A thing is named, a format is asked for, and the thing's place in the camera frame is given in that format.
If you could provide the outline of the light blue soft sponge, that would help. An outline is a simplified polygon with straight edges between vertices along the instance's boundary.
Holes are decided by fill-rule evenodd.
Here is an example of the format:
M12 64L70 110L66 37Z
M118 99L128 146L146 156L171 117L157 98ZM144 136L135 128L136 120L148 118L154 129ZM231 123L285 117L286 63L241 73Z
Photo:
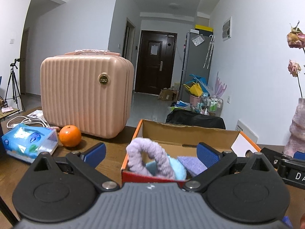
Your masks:
M185 180L187 177L186 168L182 165L182 163L179 160L172 158L169 155L168 155L168 158L170 160L171 167L175 173L176 180ZM149 163L146 163L146 169L148 169L148 171L153 176L157 176L158 169L157 169L157 164L155 161L150 161Z

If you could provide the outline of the pink textured vase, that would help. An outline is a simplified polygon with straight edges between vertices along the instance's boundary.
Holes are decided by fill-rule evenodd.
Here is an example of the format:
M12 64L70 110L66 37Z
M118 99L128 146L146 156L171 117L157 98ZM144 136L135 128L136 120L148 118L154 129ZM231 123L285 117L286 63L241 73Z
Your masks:
M283 153L293 157L295 152L304 153L305 144L305 105L304 98L299 98L295 114L290 125L290 137Z

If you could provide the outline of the orange fruit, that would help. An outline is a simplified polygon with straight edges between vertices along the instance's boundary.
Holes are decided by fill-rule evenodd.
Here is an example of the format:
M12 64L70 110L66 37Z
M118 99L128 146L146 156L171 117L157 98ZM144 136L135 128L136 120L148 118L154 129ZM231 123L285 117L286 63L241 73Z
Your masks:
M58 136L62 145L67 148L78 146L82 139L80 129L74 125L62 127Z

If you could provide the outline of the orange cardboard box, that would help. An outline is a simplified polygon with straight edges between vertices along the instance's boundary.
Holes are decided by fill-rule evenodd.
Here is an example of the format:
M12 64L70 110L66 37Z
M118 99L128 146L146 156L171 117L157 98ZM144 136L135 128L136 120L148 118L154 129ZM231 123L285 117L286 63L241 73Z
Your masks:
M197 126L173 125L142 119L139 121L133 138L149 138L159 143L171 157L197 155L197 145L206 143L219 152L233 150L244 157L246 152L259 152L261 149L240 131L229 131Z

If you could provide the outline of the black bag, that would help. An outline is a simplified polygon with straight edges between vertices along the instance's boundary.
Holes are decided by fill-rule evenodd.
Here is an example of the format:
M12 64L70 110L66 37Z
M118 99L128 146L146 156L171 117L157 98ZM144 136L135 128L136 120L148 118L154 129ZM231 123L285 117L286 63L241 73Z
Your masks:
M203 128L226 129L221 117L203 115L188 110L174 109L167 115L166 123L175 125L198 126Z

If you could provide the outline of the pink ribbed suitcase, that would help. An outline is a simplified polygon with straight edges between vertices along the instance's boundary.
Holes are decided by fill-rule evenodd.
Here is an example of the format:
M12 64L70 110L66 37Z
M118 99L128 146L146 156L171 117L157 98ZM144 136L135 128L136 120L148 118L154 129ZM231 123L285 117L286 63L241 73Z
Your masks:
M125 127L132 100L134 66L113 52L70 52L40 66L44 118L58 127L74 125L104 139Z

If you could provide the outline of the yellow bag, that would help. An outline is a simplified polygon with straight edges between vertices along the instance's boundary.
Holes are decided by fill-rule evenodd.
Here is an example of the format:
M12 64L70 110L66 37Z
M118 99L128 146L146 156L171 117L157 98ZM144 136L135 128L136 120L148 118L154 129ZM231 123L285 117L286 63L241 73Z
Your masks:
M198 83L193 83L192 86L183 84L183 86L189 92L190 95L193 95L195 97L201 97L203 94L202 88Z

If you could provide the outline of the blue tissue pack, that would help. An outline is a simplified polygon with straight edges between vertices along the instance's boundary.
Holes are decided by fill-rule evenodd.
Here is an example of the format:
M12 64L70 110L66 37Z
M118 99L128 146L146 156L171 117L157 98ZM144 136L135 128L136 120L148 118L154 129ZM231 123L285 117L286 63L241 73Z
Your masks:
M58 138L54 129L21 123L2 136L2 143L8 155L33 163L42 152L53 154Z

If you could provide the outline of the brown cardboard box on floor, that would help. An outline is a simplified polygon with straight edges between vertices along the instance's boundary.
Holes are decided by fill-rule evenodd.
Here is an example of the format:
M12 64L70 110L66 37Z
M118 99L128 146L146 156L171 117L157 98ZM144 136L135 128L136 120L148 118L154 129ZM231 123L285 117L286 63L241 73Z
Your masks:
M178 96L177 90L162 89L159 93L158 99L161 101L176 101Z

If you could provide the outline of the white umbrella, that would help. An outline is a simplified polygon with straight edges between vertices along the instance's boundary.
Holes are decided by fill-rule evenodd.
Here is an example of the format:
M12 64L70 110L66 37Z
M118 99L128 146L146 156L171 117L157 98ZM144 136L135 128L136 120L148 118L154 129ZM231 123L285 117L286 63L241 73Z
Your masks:
M214 35L210 35L210 42L209 42L209 46L208 46L208 51L207 51L207 55L205 58L205 62L203 64L203 68L209 69L210 67L210 63L211 63L211 58L213 55L213 50L214 50Z

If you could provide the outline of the dark brown entrance door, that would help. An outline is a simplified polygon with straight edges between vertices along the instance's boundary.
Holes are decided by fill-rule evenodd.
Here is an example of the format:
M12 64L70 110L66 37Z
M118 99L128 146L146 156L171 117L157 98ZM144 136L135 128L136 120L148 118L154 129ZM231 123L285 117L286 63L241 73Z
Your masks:
M141 31L135 92L158 95L171 87L176 41L176 33Z

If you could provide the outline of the grey refrigerator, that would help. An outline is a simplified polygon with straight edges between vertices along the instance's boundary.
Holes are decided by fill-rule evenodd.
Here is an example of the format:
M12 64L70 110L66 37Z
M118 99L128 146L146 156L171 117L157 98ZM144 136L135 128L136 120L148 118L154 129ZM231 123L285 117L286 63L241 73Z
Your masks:
M209 79L210 63L209 46L213 40L213 32L206 30L189 30L186 34L183 64L179 86L179 100L188 102L190 95L183 84L190 86L193 74L203 77L207 83Z

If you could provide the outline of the yellow box on refrigerator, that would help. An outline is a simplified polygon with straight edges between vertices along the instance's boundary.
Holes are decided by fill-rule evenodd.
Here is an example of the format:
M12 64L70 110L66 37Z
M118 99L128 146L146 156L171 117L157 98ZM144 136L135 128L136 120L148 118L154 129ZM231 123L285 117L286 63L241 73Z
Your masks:
M212 28L212 27L204 26L204 25L195 24L195 29L196 29L196 30L204 30L204 31L213 32L213 28Z

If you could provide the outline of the dried pink roses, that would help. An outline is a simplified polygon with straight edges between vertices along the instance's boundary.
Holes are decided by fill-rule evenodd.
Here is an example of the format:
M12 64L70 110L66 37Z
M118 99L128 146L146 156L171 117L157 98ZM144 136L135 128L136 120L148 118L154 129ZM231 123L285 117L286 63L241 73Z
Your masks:
M286 36L288 47L293 51L294 55L288 61L288 72L292 77L297 79L298 89L301 98L304 97L301 87L301 75L304 74L304 63L301 62L301 52L304 54L304 31L299 28L298 21L296 25L292 25Z

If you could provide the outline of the white wall panel box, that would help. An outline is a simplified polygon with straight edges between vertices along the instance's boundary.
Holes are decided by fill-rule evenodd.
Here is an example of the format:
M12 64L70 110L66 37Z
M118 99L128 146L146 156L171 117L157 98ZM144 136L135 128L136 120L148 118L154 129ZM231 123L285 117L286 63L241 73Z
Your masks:
M222 26L222 40L228 40L232 37L232 17L227 19Z

